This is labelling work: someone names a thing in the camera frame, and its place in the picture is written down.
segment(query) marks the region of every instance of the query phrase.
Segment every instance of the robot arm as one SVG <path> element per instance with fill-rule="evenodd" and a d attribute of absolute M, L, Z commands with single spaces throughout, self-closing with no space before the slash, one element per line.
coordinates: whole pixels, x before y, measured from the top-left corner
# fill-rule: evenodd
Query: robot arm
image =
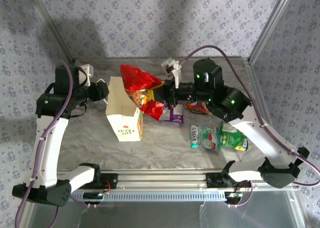
<path fill-rule="evenodd" d="M 224 85 L 220 66 L 211 59 L 196 61 L 193 65 L 194 83 L 181 82 L 181 74 L 176 74 L 181 68 L 177 61 L 164 62 L 162 67 L 167 75 L 173 74 L 174 78 L 166 80 L 162 89 L 154 91 L 155 97 L 160 97 L 158 101 L 172 105 L 178 101 L 206 102 L 213 115 L 237 128 L 265 154 L 265 159 L 261 160 L 230 161 L 224 170 L 234 181 L 263 179 L 274 187 L 282 188 L 296 180 L 302 161 L 291 152 L 307 158 L 309 151 L 289 144 L 263 119 L 264 125 L 261 126 L 251 100 L 240 90 Z"/>
<path fill-rule="evenodd" d="M 27 200 L 31 202 L 45 203 L 56 206 L 63 206 L 68 201 L 70 194 L 84 184 L 90 183 L 94 187 L 100 185 L 100 168 L 95 164 L 80 164 L 77 169 L 68 172 L 65 176 L 57 179 L 58 157 L 63 135 L 72 117 L 71 112 L 77 106 L 85 106 L 88 102 L 94 102 L 105 98 L 109 91 L 106 83 L 90 83 L 92 67 L 85 66 L 70 67 L 73 78 L 73 90 L 67 108 L 57 120 L 55 125 L 48 131 L 45 139 L 41 138 L 44 130 L 47 129 L 59 110 L 62 108 L 68 94 L 69 80 L 65 67 L 59 66 L 55 70 L 55 83 L 37 100 L 36 114 L 37 132 L 35 145 L 32 154 L 31 167 L 38 162 L 36 179 L 33 180 L 31 191 Z M 37 146 L 42 139 L 40 153 L 37 154 Z M 30 186 L 32 169 L 23 184 L 13 187 L 12 194 L 15 197 L 23 198 L 27 188 Z"/>

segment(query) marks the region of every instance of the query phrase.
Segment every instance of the purple package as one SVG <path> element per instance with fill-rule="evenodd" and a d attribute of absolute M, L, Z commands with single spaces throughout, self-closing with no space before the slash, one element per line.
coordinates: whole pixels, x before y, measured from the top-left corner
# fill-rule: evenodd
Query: purple package
<path fill-rule="evenodd" d="M 171 109 L 168 108 L 168 104 L 165 104 L 159 121 L 183 124 L 184 123 L 183 112 L 184 112 L 184 109 L 183 109 L 182 102 L 178 102 L 178 104 Z"/>

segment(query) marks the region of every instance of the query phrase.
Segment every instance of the red wire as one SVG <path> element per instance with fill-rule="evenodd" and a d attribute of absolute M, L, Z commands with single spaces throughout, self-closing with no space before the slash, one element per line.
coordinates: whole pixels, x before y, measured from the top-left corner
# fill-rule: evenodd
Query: red wire
<path fill-rule="evenodd" d="M 110 185 L 110 183 L 109 183 L 109 181 L 107 181 L 106 179 L 103 179 L 102 181 L 101 181 L 101 183 L 108 183 L 108 192 L 110 192 L 111 191 L 111 185 Z"/>
<path fill-rule="evenodd" d="M 245 202 L 243 202 L 241 204 L 228 204 L 228 205 L 237 207 L 237 206 L 242 206 L 242 205 L 247 204 L 249 202 L 249 200 L 251 199 L 252 194 L 254 193 L 254 187 L 253 187 L 253 184 L 252 184 L 252 180 L 250 180 L 250 186 L 251 186 L 250 195 L 249 195 L 248 199 Z"/>

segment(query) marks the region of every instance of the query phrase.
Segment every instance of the red chip bag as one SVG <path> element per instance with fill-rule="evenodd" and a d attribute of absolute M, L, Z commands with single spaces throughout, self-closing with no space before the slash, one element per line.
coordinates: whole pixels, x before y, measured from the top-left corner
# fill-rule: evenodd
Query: red chip bag
<path fill-rule="evenodd" d="M 153 99 L 152 90 L 163 85 L 163 80 L 132 65 L 121 64 L 120 71 L 128 96 L 143 113 L 159 120 L 164 104 Z"/>

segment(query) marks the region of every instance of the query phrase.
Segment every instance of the glass panel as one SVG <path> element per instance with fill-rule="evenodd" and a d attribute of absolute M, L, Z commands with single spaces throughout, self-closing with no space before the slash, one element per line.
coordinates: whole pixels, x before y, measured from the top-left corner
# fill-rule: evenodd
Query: glass panel
<path fill-rule="evenodd" d="M 285 191 L 255 192 L 247 205 L 238 208 L 212 201 L 113 202 L 108 205 L 87 209 L 70 201 L 61 208 L 54 227 L 297 227 Z M 48 227 L 54 212 L 53 206 L 37 204 L 29 227 Z"/>

